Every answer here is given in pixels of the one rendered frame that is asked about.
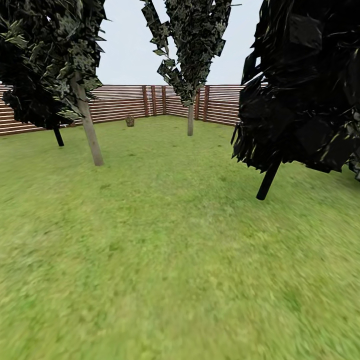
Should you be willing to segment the wicker basket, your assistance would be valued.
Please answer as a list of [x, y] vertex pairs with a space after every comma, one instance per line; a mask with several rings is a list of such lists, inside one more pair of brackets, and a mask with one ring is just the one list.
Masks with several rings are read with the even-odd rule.
[[134, 120], [134, 116], [132, 116], [132, 115], [128, 115], [128, 116], [126, 116], [125, 117], [125, 121], [126, 121], [126, 124], [127, 124], [127, 126], [128, 127], [133, 127], [133, 126], [135, 126], [135, 120]]

